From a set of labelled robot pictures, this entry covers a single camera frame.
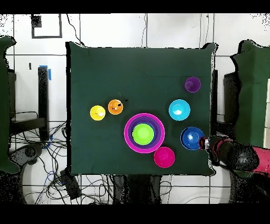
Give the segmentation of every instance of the lime green bowl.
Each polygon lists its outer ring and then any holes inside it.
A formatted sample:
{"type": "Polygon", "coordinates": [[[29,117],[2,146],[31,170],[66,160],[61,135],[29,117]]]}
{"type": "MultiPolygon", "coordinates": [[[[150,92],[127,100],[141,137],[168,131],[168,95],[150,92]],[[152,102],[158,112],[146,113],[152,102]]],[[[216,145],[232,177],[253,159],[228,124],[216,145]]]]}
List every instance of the lime green bowl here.
{"type": "Polygon", "coordinates": [[[132,132],[134,141],[139,145],[148,145],[155,136],[153,128],[148,124],[136,125],[132,132]]]}

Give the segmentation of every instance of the dark green cloth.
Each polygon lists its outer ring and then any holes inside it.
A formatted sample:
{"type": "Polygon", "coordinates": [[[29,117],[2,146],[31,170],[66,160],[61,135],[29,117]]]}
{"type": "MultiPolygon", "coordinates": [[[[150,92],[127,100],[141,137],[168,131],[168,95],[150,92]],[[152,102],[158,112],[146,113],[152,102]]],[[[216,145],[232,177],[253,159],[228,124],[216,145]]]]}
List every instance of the dark green cloth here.
{"type": "Polygon", "coordinates": [[[253,41],[242,43],[233,56],[242,83],[239,93],[239,116],[235,125],[236,141],[263,147],[267,80],[270,78],[270,48],[253,41]]]}
{"type": "Polygon", "coordinates": [[[8,36],[0,37],[0,171],[17,173],[20,169],[17,164],[8,159],[9,141],[9,85],[7,75],[6,49],[15,42],[8,36]]]}
{"type": "Polygon", "coordinates": [[[211,54],[205,49],[82,48],[71,49],[71,173],[77,174],[198,174],[213,175],[205,151],[190,151],[180,143],[189,126],[209,136],[211,54]],[[201,89],[184,91],[187,78],[197,76],[201,89]],[[108,103],[123,102],[123,112],[112,115],[108,103]],[[169,116],[175,99],[190,104],[189,117],[181,122],[169,116]],[[105,108],[101,121],[90,117],[94,105],[105,108]],[[157,116],[165,127],[162,146],[170,147],[175,163],[162,169],[154,153],[139,154],[126,144],[123,131],[138,113],[157,116]]]}

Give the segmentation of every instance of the bowl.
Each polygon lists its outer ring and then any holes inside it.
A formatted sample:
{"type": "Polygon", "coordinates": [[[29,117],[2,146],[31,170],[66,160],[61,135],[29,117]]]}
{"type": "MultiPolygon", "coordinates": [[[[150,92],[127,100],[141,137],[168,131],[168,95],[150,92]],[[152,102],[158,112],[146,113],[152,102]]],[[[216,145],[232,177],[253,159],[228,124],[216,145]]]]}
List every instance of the bowl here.
{"type": "Polygon", "coordinates": [[[180,141],[183,147],[188,150],[198,150],[200,148],[199,140],[204,137],[204,133],[197,127],[187,127],[180,135],[180,141]]]}
{"type": "Polygon", "coordinates": [[[169,115],[173,120],[185,120],[190,114],[189,104],[182,100],[177,99],[169,106],[169,115]]]}
{"type": "Polygon", "coordinates": [[[188,92],[197,92],[200,89],[200,80],[197,77],[190,77],[185,82],[185,89],[188,92]]]}
{"type": "Polygon", "coordinates": [[[148,113],[140,113],[131,117],[124,127],[124,140],[126,144],[137,153],[152,153],[157,150],[165,138],[165,129],[163,123],[154,115],[148,113]],[[141,123],[145,123],[151,126],[155,135],[150,144],[139,145],[133,137],[132,131],[141,123]]]}
{"type": "Polygon", "coordinates": [[[102,106],[93,106],[90,110],[90,116],[93,120],[102,120],[105,117],[106,111],[102,106]]]}
{"type": "Polygon", "coordinates": [[[175,154],[168,147],[160,147],[154,153],[154,162],[161,168],[168,168],[175,162],[175,154]]]}
{"type": "Polygon", "coordinates": [[[155,132],[153,128],[148,124],[138,124],[133,132],[132,137],[134,141],[139,145],[148,145],[152,142],[155,132]]]}
{"type": "Polygon", "coordinates": [[[113,115],[118,115],[123,111],[123,104],[117,99],[113,99],[108,104],[108,111],[113,115]]]}

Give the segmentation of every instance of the blue bowl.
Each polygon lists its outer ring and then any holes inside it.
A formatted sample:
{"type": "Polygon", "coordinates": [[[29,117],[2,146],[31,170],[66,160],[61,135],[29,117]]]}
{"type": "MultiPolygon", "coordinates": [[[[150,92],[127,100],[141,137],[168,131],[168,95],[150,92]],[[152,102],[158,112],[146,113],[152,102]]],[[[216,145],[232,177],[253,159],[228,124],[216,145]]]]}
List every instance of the blue bowl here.
{"type": "Polygon", "coordinates": [[[188,127],[180,135],[180,141],[183,147],[188,150],[198,150],[200,148],[199,140],[204,137],[204,133],[197,127],[188,127]]]}
{"type": "Polygon", "coordinates": [[[190,106],[182,99],[173,101],[169,106],[169,114],[173,120],[185,120],[189,113],[190,106]]]}

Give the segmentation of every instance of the orange bowl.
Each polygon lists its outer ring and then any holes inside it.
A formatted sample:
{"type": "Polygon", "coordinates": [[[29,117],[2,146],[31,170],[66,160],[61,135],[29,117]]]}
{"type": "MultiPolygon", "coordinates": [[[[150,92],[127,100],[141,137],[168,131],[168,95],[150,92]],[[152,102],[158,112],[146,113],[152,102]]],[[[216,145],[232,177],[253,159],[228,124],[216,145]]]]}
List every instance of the orange bowl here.
{"type": "Polygon", "coordinates": [[[108,110],[111,114],[117,115],[123,111],[123,104],[117,99],[113,99],[108,104],[108,110]]]}

